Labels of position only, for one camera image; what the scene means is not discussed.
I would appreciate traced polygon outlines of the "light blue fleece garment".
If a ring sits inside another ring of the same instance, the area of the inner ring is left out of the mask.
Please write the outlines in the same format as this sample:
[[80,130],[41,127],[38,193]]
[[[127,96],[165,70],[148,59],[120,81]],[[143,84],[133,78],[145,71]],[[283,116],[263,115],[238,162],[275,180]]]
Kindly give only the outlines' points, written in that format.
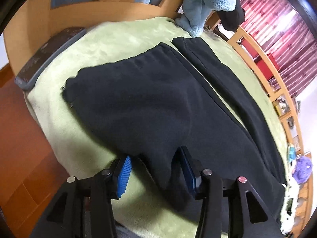
[[235,6],[236,0],[183,0],[183,14],[175,23],[195,38],[202,34],[212,11],[233,11]]

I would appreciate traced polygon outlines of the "dark grey mattress edge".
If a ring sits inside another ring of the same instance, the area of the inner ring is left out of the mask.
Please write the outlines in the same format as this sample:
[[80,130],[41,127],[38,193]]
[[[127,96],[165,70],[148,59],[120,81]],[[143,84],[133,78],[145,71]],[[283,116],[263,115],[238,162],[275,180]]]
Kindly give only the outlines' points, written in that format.
[[23,91],[31,91],[40,74],[64,50],[86,34],[84,27],[70,27],[51,37],[26,62],[14,79]]

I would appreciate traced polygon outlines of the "green bed blanket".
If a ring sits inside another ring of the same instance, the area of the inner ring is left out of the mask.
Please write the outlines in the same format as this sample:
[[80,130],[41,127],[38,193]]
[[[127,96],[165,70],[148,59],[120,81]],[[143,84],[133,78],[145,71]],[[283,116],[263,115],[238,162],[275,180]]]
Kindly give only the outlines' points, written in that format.
[[[61,53],[39,76],[25,96],[27,107],[51,145],[58,162],[78,178],[96,174],[115,154],[90,136],[62,99],[66,80],[84,67],[136,56],[174,37],[188,37],[166,17],[102,23]],[[116,221],[141,237],[191,237],[196,224],[176,214],[158,194],[143,167],[132,172],[127,191],[113,203]]]

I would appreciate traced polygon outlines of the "white dotted cloth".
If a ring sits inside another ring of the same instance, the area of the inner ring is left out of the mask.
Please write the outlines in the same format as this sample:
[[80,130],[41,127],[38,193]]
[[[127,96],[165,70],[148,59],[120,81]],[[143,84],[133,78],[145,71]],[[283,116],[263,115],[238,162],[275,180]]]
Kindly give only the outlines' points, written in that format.
[[291,176],[287,182],[281,210],[281,232],[283,235],[290,233],[294,225],[299,190],[299,184]]

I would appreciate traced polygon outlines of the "pink red curtain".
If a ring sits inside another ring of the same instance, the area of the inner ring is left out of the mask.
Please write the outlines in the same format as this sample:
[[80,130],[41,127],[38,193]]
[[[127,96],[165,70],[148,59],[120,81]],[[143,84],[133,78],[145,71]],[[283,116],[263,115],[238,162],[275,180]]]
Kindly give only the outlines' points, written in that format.
[[298,96],[316,78],[316,38],[287,0],[240,0],[241,25],[270,53],[290,95]]

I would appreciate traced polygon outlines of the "black pants with white stripe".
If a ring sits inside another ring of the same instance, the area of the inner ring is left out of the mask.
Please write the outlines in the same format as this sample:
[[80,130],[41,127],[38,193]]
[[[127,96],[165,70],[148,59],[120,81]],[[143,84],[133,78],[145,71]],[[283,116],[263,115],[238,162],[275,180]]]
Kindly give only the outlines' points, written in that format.
[[197,221],[175,152],[222,178],[248,178],[278,220],[285,168],[265,117],[236,75],[201,38],[174,38],[135,57],[83,68],[62,97],[107,147],[140,158],[164,198]]

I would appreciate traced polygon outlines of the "purple plush toy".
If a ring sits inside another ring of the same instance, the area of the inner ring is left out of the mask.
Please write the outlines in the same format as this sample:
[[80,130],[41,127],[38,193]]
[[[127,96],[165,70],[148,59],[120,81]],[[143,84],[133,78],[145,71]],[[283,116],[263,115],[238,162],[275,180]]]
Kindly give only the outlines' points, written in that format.
[[312,174],[312,168],[313,164],[311,159],[307,156],[300,156],[296,160],[296,167],[292,176],[298,184],[303,184],[310,178]]

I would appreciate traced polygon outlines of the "teal geometric pillow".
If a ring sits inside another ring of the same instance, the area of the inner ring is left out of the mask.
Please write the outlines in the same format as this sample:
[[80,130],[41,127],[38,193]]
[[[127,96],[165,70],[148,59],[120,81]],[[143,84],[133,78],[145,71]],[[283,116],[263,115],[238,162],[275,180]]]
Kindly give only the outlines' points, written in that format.
[[288,158],[289,164],[295,161],[296,157],[297,157],[296,149],[293,144],[289,143],[287,148],[287,158]]

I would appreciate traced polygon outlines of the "wooden bed headboard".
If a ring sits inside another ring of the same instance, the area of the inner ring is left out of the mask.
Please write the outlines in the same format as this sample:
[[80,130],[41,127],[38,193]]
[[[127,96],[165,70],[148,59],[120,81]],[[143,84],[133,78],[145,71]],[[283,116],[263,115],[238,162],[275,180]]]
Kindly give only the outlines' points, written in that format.
[[13,74],[53,35],[72,26],[91,27],[154,17],[177,18],[183,0],[162,0],[158,6],[135,0],[95,0],[51,8],[51,0],[27,0],[4,29],[4,44]]

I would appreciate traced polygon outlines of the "black garment on chair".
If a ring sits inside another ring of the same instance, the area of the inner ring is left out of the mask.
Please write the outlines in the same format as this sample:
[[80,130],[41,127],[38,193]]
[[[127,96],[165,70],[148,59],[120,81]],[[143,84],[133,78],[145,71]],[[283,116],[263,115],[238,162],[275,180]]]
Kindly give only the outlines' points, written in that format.
[[239,26],[245,22],[245,10],[242,8],[240,0],[236,0],[233,11],[218,11],[217,14],[222,26],[227,31],[236,32]]

